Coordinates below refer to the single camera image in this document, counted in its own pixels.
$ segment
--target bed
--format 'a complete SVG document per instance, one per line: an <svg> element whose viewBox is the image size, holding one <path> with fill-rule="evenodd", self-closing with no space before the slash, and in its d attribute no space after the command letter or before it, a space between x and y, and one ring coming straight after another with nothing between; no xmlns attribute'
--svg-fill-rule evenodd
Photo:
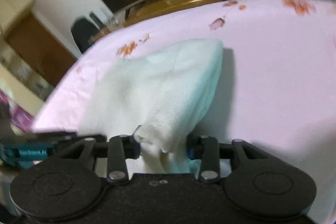
<svg viewBox="0 0 336 224"><path fill-rule="evenodd" d="M113 32L67 72L36 117L33 130L76 130L96 84L117 59L135 59L183 40L206 37L223 42L224 58L215 99L195 133L215 136L220 142L244 139L303 169L318 185L310 216L318 223L333 223L336 4L332 0L229 0Z"/></svg>

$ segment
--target wooden door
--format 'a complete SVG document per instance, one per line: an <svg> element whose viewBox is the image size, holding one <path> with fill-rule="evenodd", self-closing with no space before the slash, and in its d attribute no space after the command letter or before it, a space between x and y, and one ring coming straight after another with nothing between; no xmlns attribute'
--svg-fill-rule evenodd
<svg viewBox="0 0 336 224"><path fill-rule="evenodd" d="M76 58L32 14L13 29L6 41L53 86L76 62Z"/></svg>

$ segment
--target pink bedsheet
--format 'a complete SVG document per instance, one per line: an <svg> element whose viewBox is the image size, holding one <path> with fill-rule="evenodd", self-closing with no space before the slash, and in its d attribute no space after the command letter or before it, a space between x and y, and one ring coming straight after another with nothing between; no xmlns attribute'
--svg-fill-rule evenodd
<svg viewBox="0 0 336 224"><path fill-rule="evenodd" d="M196 131L222 142L239 138L258 144L308 172L318 184L314 219L331 223L336 197L332 0L220 2L118 30L68 71L37 116L34 130L76 130L95 85L123 53L132 50L124 58L139 58L206 37L223 41L224 62L214 103ZM132 41L137 47L122 51Z"/></svg>

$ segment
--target circular cap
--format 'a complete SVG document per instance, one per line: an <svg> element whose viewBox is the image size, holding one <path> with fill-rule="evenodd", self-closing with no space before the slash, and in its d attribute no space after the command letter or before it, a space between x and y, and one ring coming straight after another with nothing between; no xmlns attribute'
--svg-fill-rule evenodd
<svg viewBox="0 0 336 224"><path fill-rule="evenodd" d="M126 177L126 174L122 171L113 171L109 173L109 178L111 180L121 180Z"/></svg>
<svg viewBox="0 0 336 224"><path fill-rule="evenodd" d="M18 210L39 219L78 213L91 205L100 191L100 178L73 159L47 159L20 173L10 185Z"/></svg>
<svg viewBox="0 0 336 224"><path fill-rule="evenodd" d="M211 171L211 170L203 171L201 173L201 177L205 180L212 180L218 177L218 173L215 171Z"/></svg>
<svg viewBox="0 0 336 224"><path fill-rule="evenodd" d="M301 215L316 196L313 179L280 160L249 161L226 178L224 189L239 208L267 218Z"/></svg>

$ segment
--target silver screw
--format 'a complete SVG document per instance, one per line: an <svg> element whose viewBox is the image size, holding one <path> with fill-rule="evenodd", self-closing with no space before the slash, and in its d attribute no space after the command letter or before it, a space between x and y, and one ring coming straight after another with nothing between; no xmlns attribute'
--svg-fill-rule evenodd
<svg viewBox="0 0 336 224"><path fill-rule="evenodd" d="M211 170L203 171L201 173L201 177L205 180L212 180L218 177L218 173L215 171L211 171Z"/></svg>
<svg viewBox="0 0 336 224"><path fill-rule="evenodd" d="M153 180L153 181L150 181L149 182L149 185L150 186L158 186L159 185L159 182L157 180Z"/></svg>
<svg viewBox="0 0 336 224"><path fill-rule="evenodd" d="M109 178L111 180L121 180L126 177L126 174L122 171L113 171L109 173Z"/></svg>

